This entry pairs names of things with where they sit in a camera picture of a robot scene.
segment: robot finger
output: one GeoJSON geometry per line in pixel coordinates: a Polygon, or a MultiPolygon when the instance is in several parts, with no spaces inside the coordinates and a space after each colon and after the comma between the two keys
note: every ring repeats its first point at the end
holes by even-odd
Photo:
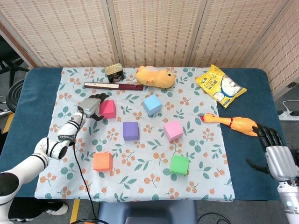
{"type": "Polygon", "coordinates": [[[263,133],[264,138],[266,139],[268,146],[273,146],[274,142],[271,139],[270,133],[269,133],[269,129],[266,126],[257,124],[257,126],[259,127],[259,129],[261,130],[261,132],[263,133]]]}
{"type": "Polygon", "coordinates": [[[268,128],[268,130],[269,130],[269,134],[271,136],[271,140],[273,141],[274,145],[279,146],[280,144],[279,144],[279,141],[278,141],[274,131],[271,128],[268,128]]]}
{"type": "Polygon", "coordinates": [[[95,119],[96,121],[100,121],[104,118],[104,116],[97,116],[95,113],[90,116],[91,118],[95,119]]]}
{"type": "Polygon", "coordinates": [[[277,145],[278,146],[283,146],[283,143],[282,143],[281,137],[279,136],[278,131],[276,131],[274,128],[270,128],[270,130],[273,132],[273,135],[275,136],[275,139],[278,143],[277,145]]]}
{"type": "Polygon", "coordinates": [[[97,98],[101,99],[101,103],[108,98],[109,95],[105,94],[105,93],[101,93],[97,98]]]}
{"type": "Polygon", "coordinates": [[[253,163],[252,160],[250,160],[248,158],[246,159],[246,162],[248,163],[248,165],[250,165],[253,169],[255,169],[257,171],[261,171],[261,172],[263,172],[265,174],[269,174],[270,173],[268,167],[256,165],[255,163],[253,163]]]}
{"type": "Polygon", "coordinates": [[[254,126],[252,126],[252,130],[253,130],[253,132],[255,132],[257,134],[257,136],[261,142],[261,145],[263,147],[263,150],[266,151],[266,147],[268,147],[269,145],[268,145],[266,138],[264,137],[262,130],[260,128],[254,127],[254,126]]]}

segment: purple cube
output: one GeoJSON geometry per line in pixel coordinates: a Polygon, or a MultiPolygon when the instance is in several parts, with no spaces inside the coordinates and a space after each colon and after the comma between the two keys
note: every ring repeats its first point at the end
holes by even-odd
{"type": "Polygon", "coordinates": [[[125,141],[139,140],[138,122],[123,122],[122,136],[125,141]]]}

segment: woven wall panel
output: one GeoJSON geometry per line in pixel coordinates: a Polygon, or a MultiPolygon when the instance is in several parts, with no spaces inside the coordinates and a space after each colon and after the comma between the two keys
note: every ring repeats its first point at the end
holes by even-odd
{"type": "Polygon", "coordinates": [[[184,66],[204,3],[204,0],[113,0],[125,66],[184,66]]]}
{"type": "Polygon", "coordinates": [[[46,67],[115,63],[99,0],[2,0],[0,10],[46,67]]]}
{"type": "Polygon", "coordinates": [[[268,74],[273,95],[290,78],[299,77],[299,2],[293,0],[287,7],[246,65],[268,74]]]}
{"type": "Polygon", "coordinates": [[[284,4],[284,0],[212,0],[190,66],[240,66],[284,4]]]}

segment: snack bag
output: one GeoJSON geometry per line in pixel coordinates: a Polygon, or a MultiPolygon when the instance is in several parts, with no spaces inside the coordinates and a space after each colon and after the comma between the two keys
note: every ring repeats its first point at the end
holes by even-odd
{"type": "Polygon", "coordinates": [[[247,91],[213,64],[207,73],[196,79],[196,82],[224,108],[227,108],[236,97],[247,91]]]}

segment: white wire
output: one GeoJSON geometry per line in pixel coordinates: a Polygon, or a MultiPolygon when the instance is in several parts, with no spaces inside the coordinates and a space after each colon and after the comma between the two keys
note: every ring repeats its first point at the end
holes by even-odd
{"type": "Polygon", "coordinates": [[[285,100],[285,101],[282,101],[282,104],[285,106],[286,108],[286,111],[288,112],[288,114],[290,114],[290,110],[289,108],[287,108],[287,106],[285,105],[285,102],[299,102],[299,100],[285,100]]]}

